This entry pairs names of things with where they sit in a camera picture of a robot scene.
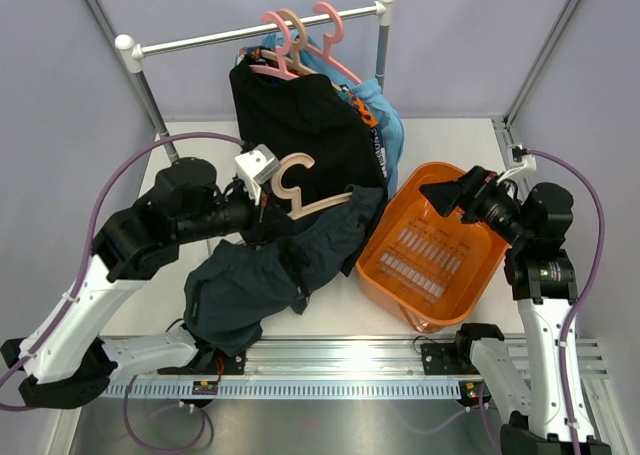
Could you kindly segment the dark navy shorts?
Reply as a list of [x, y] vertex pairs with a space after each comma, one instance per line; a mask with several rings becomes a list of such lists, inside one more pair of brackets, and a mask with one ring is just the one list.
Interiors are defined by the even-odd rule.
[[349, 275], [379, 221], [380, 188], [349, 186], [348, 201], [319, 214], [290, 236], [253, 249], [222, 240], [185, 282], [185, 328], [228, 356], [257, 342], [264, 318], [302, 314], [311, 295]]

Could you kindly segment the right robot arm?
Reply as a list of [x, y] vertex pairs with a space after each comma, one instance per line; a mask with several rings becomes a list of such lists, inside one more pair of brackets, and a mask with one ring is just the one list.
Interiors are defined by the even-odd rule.
[[506, 179], [480, 166], [459, 178], [421, 186], [442, 217], [455, 210], [465, 224], [483, 223], [504, 240], [505, 277], [527, 343], [529, 376], [512, 362], [503, 334], [492, 324], [465, 323], [456, 333], [454, 363], [478, 371], [502, 419], [503, 454], [609, 454], [598, 440], [581, 389], [575, 309], [579, 295], [563, 245], [573, 222], [573, 196], [543, 182], [523, 202]]

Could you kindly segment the black shorts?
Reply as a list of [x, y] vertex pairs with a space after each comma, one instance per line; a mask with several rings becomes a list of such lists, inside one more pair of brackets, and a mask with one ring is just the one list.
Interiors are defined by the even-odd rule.
[[279, 159], [298, 152], [314, 159], [311, 168], [294, 166], [282, 179], [285, 187], [301, 188], [303, 204], [344, 193], [349, 185], [386, 189], [369, 129], [326, 76], [285, 81], [242, 61], [229, 80], [244, 142], [264, 144]]

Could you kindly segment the beige wooden hanger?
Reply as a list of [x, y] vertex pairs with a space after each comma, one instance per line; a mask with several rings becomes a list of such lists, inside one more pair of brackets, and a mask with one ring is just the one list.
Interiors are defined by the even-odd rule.
[[[292, 59], [292, 61], [287, 62], [288, 70], [296, 74], [296, 78], [301, 76], [317, 75], [316, 71], [301, 62], [300, 52], [305, 49], [308, 44], [308, 35], [304, 24], [294, 13], [294, 20], [287, 21], [287, 25], [292, 36], [292, 48], [287, 55], [287, 57]], [[259, 50], [259, 58], [266, 60], [267, 66], [277, 66], [277, 62], [275, 61], [275, 47], [273, 50], [261, 48]]]
[[314, 164], [315, 160], [310, 155], [301, 152], [292, 153], [280, 161], [279, 168], [271, 177], [271, 190], [273, 194], [279, 199], [290, 202], [291, 210], [288, 213], [288, 217], [294, 221], [341, 205], [351, 199], [352, 193], [348, 192], [304, 205], [302, 189], [299, 186], [287, 188], [282, 184], [282, 178], [290, 168], [294, 166], [304, 166], [306, 169], [309, 169]]

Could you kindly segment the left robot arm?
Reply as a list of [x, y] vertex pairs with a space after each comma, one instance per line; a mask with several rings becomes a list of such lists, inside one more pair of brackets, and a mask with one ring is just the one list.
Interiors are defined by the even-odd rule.
[[99, 334], [123, 303], [179, 258], [182, 245], [258, 227], [266, 205], [261, 189], [281, 183], [289, 163], [262, 149], [235, 159], [230, 194], [219, 191], [208, 161], [184, 158], [159, 171], [130, 208], [89, 230], [81, 273], [55, 311], [31, 336], [1, 346], [9, 371], [25, 372], [20, 410], [74, 409], [111, 382], [187, 367], [200, 374], [215, 350], [185, 328], [139, 339], [106, 341]]

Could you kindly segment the colourful patterned shorts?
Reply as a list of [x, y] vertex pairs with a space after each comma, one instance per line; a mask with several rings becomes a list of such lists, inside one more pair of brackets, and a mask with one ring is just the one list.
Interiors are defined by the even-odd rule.
[[340, 86], [340, 96], [356, 108], [362, 120], [370, 126], [374, 150], [383, 174], [387, 182], [393, 185], [397, 180], [397, 166], [403, 150], [404, 128], [397, 111], [382, 94], [378, 81], [370, 79], [355, 84], [306, 49], [301, 52], [300, 58], [304, 65]]

